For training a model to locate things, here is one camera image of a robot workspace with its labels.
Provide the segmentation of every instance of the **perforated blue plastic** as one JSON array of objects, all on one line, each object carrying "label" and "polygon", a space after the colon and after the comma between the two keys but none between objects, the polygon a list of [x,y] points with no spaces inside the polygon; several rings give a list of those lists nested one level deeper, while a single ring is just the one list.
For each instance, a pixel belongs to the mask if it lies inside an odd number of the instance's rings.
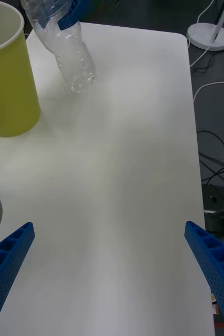
[{"label": "perforated blue plastic", "polygon": [[32,223],[26,223],[0,242],[0,311],[35,238]]},{"label": "perforated blue plastic", "polygon": [[193,222],[184,235],[224,316],[224,243]]}]

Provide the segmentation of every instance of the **clear plastic bottle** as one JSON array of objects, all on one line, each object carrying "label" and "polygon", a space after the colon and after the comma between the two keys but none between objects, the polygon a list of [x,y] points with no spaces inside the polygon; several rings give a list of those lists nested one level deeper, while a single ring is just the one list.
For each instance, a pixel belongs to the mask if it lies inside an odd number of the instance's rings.
[{"label": "clear plastic bottle", "polygon": [[66,0],[21,0],[30,23],[43,45],[54,54],[61,74],[74,92],[86,91],[96,70],[82,40],[80,23],[60,30],[58,21],[67,15]]}]

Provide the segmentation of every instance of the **cup rim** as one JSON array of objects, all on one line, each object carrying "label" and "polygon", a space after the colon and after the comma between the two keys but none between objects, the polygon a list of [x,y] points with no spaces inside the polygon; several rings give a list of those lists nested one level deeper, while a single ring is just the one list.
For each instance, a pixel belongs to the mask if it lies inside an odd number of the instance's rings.
[{"label": "cup rim", "polygon": [[0,50],[1,50],[3,48],[7,47],[8,45],[10,45],[22,33],[22,31],[24,29],[24,18],[22,16],[22,14],[15,7],[13,7],[13,6],[9,5],[9,4],[6,4],[4,2],[1,2],[1,1],[0,1],[0,6],[11,8],[11,10],[13,10],[14,12],[16,12],[16,14],[20,18],[20,27],[19,27],[18,31],[8,41],[6,41],[6,42],[4,42],[4,43],[2,43],[0,45]]}]

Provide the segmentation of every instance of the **blue plastic part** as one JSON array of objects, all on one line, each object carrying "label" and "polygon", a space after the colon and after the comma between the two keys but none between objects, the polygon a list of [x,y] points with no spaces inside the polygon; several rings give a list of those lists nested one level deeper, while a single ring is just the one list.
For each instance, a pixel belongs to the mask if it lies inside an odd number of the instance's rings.
[{"label": "blue plastic part", "polygon": [[224,316],[224,243],[193,222],[184,235]]},{"label": "blue plastic part", "polygon": [[32,223],[26,223],[0,242],[0,311],[35,238]]},{"label": "blue plastic part", "polygon": [[86,11],[87,0],[73,0],[67,16],[64,16],[58,21],[59,29],[64,30],[75,25]]}]

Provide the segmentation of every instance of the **white cable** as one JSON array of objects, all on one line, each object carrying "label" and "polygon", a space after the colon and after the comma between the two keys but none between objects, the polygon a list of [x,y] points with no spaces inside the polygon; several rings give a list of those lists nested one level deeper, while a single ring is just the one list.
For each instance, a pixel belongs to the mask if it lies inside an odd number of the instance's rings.
[{"label": "white cable", "polygon": [[194,94],[194,98],[193,98],[193,101],[195,101],[199,91],[202,89],[202,88],[205,88],[206,86],[210,86],[210,85],[214,85],[214,84],[224,84],[224,82],[213,82],[213,83],[209,83],[209,84],[205,84],[205,85],[202,85],[198,90],[197,92]]},{"label": "white cable", "polygon": [[[200,14],[198,15],[198,18],[197,18],[197,24],[199,23],[199,19],[200,19],[201,15],[203,15],[203,13],[205,13],[205,12],[210,8],[210,6],[213,4],[214,1],[215,1],[215,0],[211,0],[211,3],[208,5],[208,7],[206,7],[206,8],[202,11],[202,13],[200,13]],[[192,34],[191,34],[190,37],[189,37],[188,49],[189,49],[189,47],[190,47],[191,36],[192,36]]]},{"label": "white cable", "polygon": [[203,57],[204,54],[206,54],[206,52],[210,49],[211,44],[209,45],[209,47],[202,53],[202,55],[200,55],[189,67],[191,68],[194,64],[196,64],[197,61],[200,60],[201,57]]}]

